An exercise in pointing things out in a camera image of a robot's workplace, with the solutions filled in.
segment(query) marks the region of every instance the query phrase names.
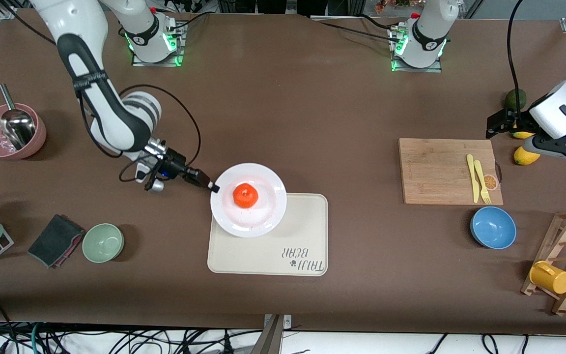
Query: orange fruit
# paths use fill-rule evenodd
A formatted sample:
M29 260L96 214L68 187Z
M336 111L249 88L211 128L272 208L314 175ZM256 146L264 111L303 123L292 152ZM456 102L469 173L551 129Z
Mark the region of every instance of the orange fruit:
M256 189L247 183L242 183L233 191L233 201L240 208L250 208L259 199Z
M487 190L496 190L499 187L499 182L497 182L497 178L494 175L485 175L483 183Z

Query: metal ladle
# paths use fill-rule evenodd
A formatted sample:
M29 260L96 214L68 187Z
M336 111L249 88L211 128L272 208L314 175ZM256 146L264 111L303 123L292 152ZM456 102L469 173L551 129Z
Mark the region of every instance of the metal ladle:
M14 101L8 92L6 84L0 84L1 93L6 100L8 110L0 117L0 128L13 144L14 148L21 150L34 136L36 127L32 117L27 112L14 107Z

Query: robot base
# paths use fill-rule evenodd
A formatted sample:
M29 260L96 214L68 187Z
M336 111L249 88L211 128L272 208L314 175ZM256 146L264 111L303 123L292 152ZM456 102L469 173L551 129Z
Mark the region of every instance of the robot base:
M176 22L177 26L184 24L185 22ZM132 66L151 66L151 67L175 67L182 66L182 59L185 55L185 45L187 42L187 27L180 27L176 29L176 38L170 40L170 43L175 41L176 50L173 51L167 58L160 62L148 63L139 59L135 54L132 56Z
M400 22L398 26L392 27L391 29L387 30L389 38L397 38L399 40L403 39L403 32L399 29L404 29L406 23ZM442 72L442 67L440 65L440 58L437 58L436 61L429 67L411 67L407 65L402 58L395 54L395 50L399 45L399 42L390 42L390 56L392 57L392 70L393 71L409 71L409 72Z

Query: blue bowl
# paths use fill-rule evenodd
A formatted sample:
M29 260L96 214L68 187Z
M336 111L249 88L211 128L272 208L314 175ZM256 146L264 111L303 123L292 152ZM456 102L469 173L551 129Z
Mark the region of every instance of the blue bowl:
M507 212L496 206L485 206L473 215L471 233L483 246L505 249L514 242L517 227Z

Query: pink bowl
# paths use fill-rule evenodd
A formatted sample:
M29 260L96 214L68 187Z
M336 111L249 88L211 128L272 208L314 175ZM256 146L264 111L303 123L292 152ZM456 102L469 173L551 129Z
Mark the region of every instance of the pink bowl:
M41 118L34 112L32 108L27 105L23 105L23 103L15 103L14 106L19 109L27 112L32 120L34 121L34 125L36 126L36 132L34 136L29 141L27 145L25 145L21 150L15 150L12 147L10 141L3 135L0 129L0 159L8 160L8 161L16 161L20 159L25 159L26 157L30 157L45 143L45 138L47 137L47 130L45 130L45 124L41 120ZM7 111L6 105L0 106L0 117Z

